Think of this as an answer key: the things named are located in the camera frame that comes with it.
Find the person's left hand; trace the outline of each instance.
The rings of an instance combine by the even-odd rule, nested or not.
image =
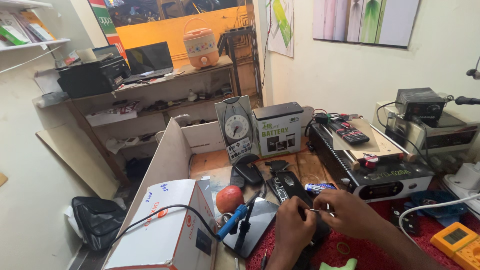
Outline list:
[[[304,211],[303,221],[299,209]],[[297,196],[285,200],[276,213],[275,248],[267,269],[292,269],[301,251],[312,240],[317,226],[316,213]]]

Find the analog clock face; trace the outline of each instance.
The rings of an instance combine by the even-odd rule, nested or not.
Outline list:
[[[232,139],[241,139],[248,132],[248,120],[241,115],[233,115],[225,121],[225,134]]]

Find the black bag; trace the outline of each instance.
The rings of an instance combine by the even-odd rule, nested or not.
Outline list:
[[[110,246],[126,216],[114,201],[95,197],[75,197],[72,208],[84,239],[95,251]]]

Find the phone screen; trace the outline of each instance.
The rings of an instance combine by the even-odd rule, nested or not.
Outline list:
[[[262,234],[264,234],[266,228],[272,222],[275,217],[278,205],[271,203],[262,198],[256,198],[253,206],[252,215],[250,216],[250,230],[245,235],[245,241],[240,250],[235,250],[235,244],[240,230],[237,230],[236,234],[227,234],[223,239],[223,244],[231,248],[242,258],[247,258],[255,248]]]

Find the laptop screen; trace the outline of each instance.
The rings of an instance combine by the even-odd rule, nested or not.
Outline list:
[[[132,74],[173,67],[167,42],[127,49],[125,52]]]

